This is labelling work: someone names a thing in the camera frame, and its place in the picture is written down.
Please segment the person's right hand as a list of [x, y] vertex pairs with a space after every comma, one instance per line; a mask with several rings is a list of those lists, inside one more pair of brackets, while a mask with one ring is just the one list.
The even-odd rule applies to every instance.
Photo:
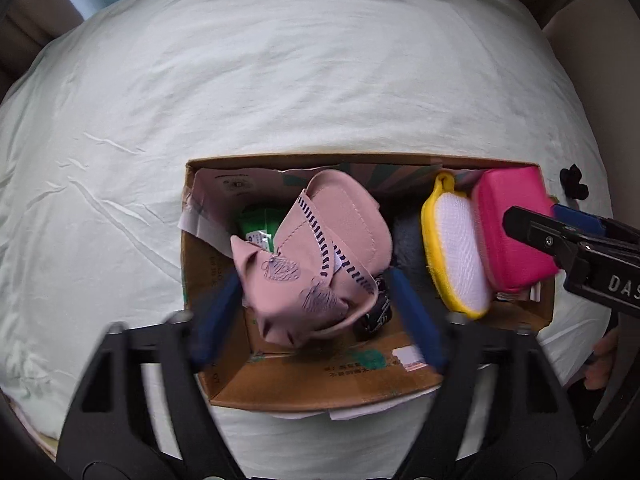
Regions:
[[593, 361], [585, 370], [585, 388], [599, 390], [608, 384], [616, 359], [620, 329], [607, 332], [593, 347]]

